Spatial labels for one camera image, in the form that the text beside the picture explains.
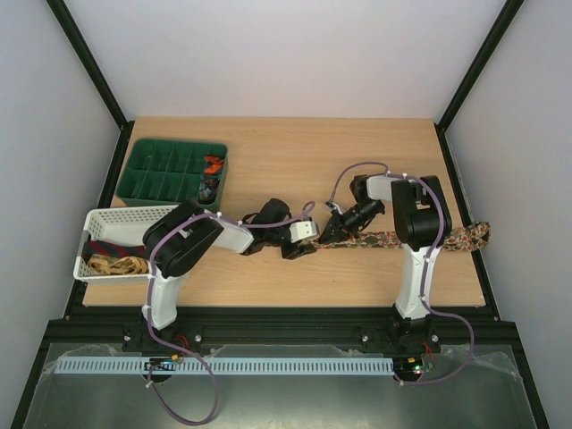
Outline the paisley patterned necktie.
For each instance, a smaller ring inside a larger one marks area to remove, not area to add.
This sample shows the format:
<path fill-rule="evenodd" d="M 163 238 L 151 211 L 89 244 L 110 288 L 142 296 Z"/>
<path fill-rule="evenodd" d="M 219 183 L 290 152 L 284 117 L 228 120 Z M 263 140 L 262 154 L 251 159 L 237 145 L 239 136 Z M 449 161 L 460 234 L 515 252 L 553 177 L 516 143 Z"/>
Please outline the paisley patterned necktie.
<path fill-rule="evenodd" d="M 474 252 L 487 246 L 491 240 L 492 227 L 488 222 L 475 222 L 466 227 L 453 229 L 442 244 L 442 250 L 452 252 Z M 371 231 L 362 233 L 357 238 L 332 243 L 319 244 L 310 242 L 315 249 L 336 248 L 400 248 L 402 243 L 395 231 Z"/>

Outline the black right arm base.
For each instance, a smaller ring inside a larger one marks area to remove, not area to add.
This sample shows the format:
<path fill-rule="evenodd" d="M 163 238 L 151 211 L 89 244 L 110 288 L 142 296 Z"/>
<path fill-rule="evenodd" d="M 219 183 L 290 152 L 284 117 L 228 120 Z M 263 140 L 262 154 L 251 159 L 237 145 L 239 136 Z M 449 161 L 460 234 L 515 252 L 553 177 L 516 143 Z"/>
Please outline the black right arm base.
<path fill-rule="evenodd" d="M 374 324 L 363 326 L 360 336 L 361 349 L 367 353 L 416 356 L 441 351 L 430 315 L 411 319 L 394 312 Z"/>

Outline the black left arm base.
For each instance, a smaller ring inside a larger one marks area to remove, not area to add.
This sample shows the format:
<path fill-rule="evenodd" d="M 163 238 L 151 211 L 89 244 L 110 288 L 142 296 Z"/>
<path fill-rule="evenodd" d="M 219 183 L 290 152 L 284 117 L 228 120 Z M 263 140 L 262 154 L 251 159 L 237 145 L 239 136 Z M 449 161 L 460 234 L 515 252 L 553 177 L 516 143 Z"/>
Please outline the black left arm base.
<path fill-rule="evenodd" d="M 154 328 L 153 332 L 160 341 L 151 336 L 145 320 L 125 324 L 122 327 L 122 350 L 145 356 L 175 352 L 175 349 L 165 346 L 165 342 L 196 353 L 201 350 L 204 336 L 202 325 L 175 322 L 163 330 Z"/>

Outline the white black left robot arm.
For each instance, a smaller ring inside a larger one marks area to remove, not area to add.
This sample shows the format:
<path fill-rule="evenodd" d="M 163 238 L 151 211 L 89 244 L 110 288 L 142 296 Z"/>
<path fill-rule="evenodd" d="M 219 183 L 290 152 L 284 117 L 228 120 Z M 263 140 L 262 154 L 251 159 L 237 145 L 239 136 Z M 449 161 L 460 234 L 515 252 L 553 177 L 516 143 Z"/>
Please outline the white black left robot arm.
<path fill-rule="evenodd" d="M 142 314 L 147 326 L 162 330 L 177 317 L 180 287 L 189 272 L 212 247 L 250 256 L 265 247 L 277 247 L 291 260 L 330 243 L 335 231 L 321 231 L 310 216 L 315 203 L 306 203 L 293 215 L 283 201 L 272 198 L 239 220 L 210 212 L 190 200 L 176 206 L 143 234 L 148 255 L 149 286 Z"/>

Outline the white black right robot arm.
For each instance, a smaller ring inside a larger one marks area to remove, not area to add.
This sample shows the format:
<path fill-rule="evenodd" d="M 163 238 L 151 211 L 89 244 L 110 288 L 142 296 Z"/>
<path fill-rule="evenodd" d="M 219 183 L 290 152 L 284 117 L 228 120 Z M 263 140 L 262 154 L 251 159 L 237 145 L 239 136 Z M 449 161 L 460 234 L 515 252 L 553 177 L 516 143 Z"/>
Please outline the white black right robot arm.
<path fill-rule="evenodd" d="M 404 252 L 400 293 L 394 304 L 401 321 L 390 328 L 391 343 L 411 349 L 421 339 L 414 322 L 430 314 L 429 294 L 437 256 L 452 220 L 440 180 L 405 173 L 357 175 L 349 185 L 356 204 L 340 215 L 341 227 L 356 238 L 377 215 L 392 205 L 394 230 Z"/>

